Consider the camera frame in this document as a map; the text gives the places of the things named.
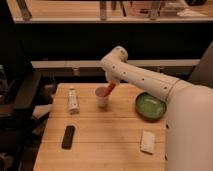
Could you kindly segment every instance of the white eraser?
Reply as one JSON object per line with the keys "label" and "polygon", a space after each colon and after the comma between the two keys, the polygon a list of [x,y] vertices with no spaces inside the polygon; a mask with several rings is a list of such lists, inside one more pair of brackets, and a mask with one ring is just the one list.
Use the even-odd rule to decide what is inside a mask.
{"label": "white eraser", "polygon": [[69,89],[68,107],[69,107],[69,111],[71,114],[79,113],[79,106],[78,106],[76,90],[73,86],[71,86]]}
{"label": "white eraser", "polygon": [[141,151],[153,154],[154,146],[155,146],[155,134],[152,132],[143,131],[140,146]]}

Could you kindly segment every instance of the white block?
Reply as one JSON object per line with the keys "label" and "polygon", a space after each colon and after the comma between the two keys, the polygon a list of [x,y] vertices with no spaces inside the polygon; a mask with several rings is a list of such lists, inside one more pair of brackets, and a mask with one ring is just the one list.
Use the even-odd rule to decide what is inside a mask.
{"label": "white block", "polygon": [[141,151],[153,154],[154,146],[155,146],[155,134],[152,132],[143,131],[140,146]]}

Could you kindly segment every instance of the black chair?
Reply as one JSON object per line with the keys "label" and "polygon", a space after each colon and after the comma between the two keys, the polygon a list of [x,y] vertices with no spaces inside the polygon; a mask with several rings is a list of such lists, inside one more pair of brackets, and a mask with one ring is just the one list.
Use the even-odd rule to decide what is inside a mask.
{"label": "black chair", "polygon": [[[48,118],[48,113],[37,120],[32,117],[42,74],[24,55],[6,0],[0,0],[0,11],[0,65],[8,84],[0,99],[0,153],[13,156],[7,170],[16,171],[26,141],[35,137],[40,140],[32,130]],[[0,159],[0,170],[3,167]]]}

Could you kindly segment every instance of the orange object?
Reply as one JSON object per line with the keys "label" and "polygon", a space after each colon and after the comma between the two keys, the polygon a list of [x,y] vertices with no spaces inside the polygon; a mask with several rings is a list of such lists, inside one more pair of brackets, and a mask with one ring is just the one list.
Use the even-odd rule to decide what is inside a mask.
{"label": "orange object", "polygon": [[110,83],[109,86],[100,93],[100,96],[101,97],[108,96],[112,92],[112,90],[115,88],[115,86],[116,84]]}

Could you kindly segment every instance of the white cup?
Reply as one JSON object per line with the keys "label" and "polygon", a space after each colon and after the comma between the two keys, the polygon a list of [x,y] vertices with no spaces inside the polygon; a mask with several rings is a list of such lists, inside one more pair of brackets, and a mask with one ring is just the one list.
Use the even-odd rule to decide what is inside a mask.
{"label": "white cup", "polygon": [[98,107],[101,107],[101,108],[106,107],[109,101],[109,96],[105,96],[105,97],[100,96],[101,93],[104,91],[104,89],[106,89],[106,87],[98,87],[95,90],[97,105]]}

